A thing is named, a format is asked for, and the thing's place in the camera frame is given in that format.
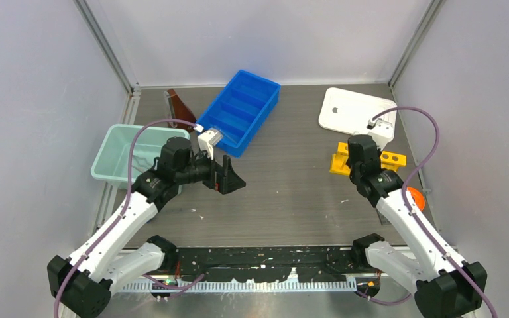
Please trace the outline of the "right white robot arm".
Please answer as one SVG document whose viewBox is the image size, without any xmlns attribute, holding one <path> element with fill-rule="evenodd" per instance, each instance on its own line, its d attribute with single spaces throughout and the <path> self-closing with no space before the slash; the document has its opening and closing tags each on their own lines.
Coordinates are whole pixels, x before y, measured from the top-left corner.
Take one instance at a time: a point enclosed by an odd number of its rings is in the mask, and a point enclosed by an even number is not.
<svg viewBox="0 0 509 318">
<path fill-rule="evenodd" d="M 372 233 L 354 240 L 353 266 L 388 274 L 413 297 L 424 317 L 460 317 L 482 305 L 486 270 L 479 262 L 467 262 L 435 232 L 403 188 L 393 170 L 382 167 L 382 154 L 371 136 L 355 135 L 347 141 L 349 179 L 404 239 L 414 255 L 409 258 L 385 239 Z"/>
</svg>

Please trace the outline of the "metal crucible tongs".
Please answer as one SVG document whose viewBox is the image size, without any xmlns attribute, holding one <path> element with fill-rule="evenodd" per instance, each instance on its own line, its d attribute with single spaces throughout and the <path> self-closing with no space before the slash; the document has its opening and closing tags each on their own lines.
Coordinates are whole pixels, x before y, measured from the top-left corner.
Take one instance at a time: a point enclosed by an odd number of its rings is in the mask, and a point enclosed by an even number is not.
<svg viewBox="0 0 509 318">
<path fill-rule="evenodd" d="M 142 156 L 132 155 L 131 167 L 139 173 L 144 173 L 147 170 L 155 169 L 156 158 L 145 158 Z"/>
</svg>

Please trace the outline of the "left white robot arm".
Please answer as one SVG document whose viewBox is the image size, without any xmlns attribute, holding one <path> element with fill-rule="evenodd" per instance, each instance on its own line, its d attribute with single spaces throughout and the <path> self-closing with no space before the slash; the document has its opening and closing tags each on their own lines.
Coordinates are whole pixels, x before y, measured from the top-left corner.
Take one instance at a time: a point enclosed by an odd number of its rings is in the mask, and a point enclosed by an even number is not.
<svg viewBox="0 0 509 318">
<path fill-rule="evenodd" d="M 137 231 L 179 194 L 185 184 L 201 182 L 223 195 L 246 186 L 229 156 L 222 163 L 206 150 L 194 153 L 191 142 L 172 137 L 154 164 L 137 176 L 121 206 L 87 242 L 67 258 L 55 256 L 47 265 L 55 306 L 64 305 L 79 317 L 98 317 L 111 296 L 143 274 L 169 274 L 178 263 L 177 248 L 158 235 L 119 258 Z"/>
</svg>

